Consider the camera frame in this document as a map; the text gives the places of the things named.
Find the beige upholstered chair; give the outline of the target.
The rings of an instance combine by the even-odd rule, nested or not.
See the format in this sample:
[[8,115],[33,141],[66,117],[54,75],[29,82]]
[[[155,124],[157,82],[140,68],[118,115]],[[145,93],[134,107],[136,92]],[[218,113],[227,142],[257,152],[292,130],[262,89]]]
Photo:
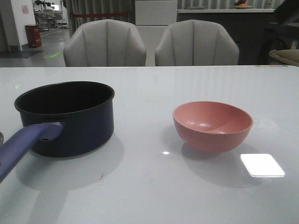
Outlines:
[[145,66],[147,53],[134,24],[106,19],[79,26],[63,55],[67,67],[135,67]]
[[167,26],[155,51],[156,66],[237,65],[239,48],[219,23],[186,20]]

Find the white refrigerator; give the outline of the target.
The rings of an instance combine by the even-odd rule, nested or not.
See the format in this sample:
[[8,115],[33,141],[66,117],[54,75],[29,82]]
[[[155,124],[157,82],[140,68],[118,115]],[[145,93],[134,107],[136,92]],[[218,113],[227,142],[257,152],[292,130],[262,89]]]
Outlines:
[[136,0],[135,23],[139,26],[164,26],[177,21],[176,0]]

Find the dark blue saucepan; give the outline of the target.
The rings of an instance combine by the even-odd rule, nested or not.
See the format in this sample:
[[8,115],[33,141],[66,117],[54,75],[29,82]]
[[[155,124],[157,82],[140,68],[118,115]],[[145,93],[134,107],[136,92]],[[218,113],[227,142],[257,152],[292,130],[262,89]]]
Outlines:
[[49,84],[21,94],[14,106],[23,127],[0,147],[1,179],[28,150],[64,158],[104,145],[114,132],[113,98],[112,87],[91,81]]

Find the glass lid with blue knob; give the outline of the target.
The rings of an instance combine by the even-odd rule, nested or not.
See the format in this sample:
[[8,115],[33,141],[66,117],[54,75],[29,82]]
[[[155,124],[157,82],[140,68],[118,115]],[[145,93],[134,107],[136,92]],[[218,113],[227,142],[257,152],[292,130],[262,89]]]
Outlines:
[[0,132],[0,146],[3,144],[3,142],[4,142],[4,136],[2,132]]

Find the fruit plate on counter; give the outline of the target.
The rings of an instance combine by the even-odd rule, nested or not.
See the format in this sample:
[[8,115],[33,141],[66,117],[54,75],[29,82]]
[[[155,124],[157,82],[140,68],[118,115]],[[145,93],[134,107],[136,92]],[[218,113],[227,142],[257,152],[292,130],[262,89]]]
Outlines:
[[233,4],[233,9],[251,9],[252,6],[246,3],[246,0],[238,0]]

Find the right beige upholstered chair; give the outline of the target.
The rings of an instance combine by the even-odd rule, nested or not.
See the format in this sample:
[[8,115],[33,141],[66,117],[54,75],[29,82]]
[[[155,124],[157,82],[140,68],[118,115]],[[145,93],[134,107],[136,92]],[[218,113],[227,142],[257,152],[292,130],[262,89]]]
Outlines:
[[186,20],[167,26],[155,51],[156,66],[237,65],[239,48],[219,23]]

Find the dark kitchen counter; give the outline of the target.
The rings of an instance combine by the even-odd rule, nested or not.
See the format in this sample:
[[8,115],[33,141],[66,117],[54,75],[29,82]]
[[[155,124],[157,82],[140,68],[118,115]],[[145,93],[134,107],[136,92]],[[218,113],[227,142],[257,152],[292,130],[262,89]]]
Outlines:
[[272,9],[180,9],[177,20],[221,24],[239,47],[240,65],[269,64],[269,52],[299,47],[299,23],[279,25]]

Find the beige cushion at right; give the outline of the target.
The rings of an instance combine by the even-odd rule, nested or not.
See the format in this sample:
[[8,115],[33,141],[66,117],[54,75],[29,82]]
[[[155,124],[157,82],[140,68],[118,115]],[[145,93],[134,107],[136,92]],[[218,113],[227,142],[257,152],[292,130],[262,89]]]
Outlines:
[[269,52],[269,57],[271,58],[271,64],[299,66],[298,49],[272,50]]

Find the red trash bin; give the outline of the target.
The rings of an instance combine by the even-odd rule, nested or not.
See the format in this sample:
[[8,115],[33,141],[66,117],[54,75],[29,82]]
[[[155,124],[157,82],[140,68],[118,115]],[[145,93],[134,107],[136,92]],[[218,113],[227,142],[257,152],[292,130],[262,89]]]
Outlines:
[[30,48],[41,47],[42,41],[39,33],[39,26],[34,24],[26,25],[25,31],[28,40],[28,46]]

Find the red barrier belt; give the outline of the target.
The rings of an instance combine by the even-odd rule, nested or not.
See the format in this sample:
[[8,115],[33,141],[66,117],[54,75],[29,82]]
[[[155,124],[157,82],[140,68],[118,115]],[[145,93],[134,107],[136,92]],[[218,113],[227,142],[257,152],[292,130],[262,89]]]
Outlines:
[[118,13],[104,13],[104,14],[73,14],[74,18],[100,18],[100,17],[115,17],[115,16],[129,16],[130,12]]

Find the pink bowl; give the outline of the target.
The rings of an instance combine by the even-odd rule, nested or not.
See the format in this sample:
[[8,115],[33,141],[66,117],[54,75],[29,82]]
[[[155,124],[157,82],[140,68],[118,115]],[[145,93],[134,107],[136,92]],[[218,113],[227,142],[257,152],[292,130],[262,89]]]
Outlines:
[[253,125],[244,110],[214,101],[188,102],[174,109],[172,115],[181,139],[205,152],[222,153],[238,147]]

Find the grey curtain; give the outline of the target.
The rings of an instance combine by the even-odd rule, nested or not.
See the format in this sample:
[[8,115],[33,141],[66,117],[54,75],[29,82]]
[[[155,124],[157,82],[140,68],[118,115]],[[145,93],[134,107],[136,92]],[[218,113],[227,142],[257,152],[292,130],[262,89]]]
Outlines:
[[[73,34],[80,25],[97,20],[112,19],[135,23],[134,0],[64,0],[67,8],[70,33]],[[130,12],[129,16],[100,17],[100,18],[74,18],[73,14],[104,14]]]

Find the left beige upholstered chair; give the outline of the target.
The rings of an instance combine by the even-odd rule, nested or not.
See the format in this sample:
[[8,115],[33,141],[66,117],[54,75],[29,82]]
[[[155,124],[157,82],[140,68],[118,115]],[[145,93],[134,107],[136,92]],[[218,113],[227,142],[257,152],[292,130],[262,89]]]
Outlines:
[[134,24],[106,19],[79,26],[63,55],[67,67],[135,67],[145,66],[147,53]]

